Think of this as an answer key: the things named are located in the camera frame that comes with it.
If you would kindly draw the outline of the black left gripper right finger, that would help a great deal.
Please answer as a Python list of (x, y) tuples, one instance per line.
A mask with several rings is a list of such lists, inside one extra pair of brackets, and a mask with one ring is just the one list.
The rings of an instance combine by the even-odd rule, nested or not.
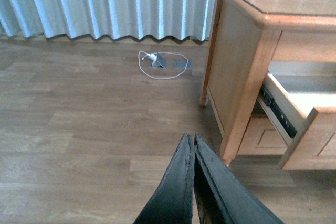
[(195, 135), (194, 191), (200, 223), (283, 223)]

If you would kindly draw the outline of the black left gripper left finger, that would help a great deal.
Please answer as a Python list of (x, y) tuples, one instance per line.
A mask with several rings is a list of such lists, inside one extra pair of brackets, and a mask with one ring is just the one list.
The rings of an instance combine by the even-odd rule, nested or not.
[(194, 143), (185, 133), (157, 189), (134, 223), (191, 223), (194, 163)]

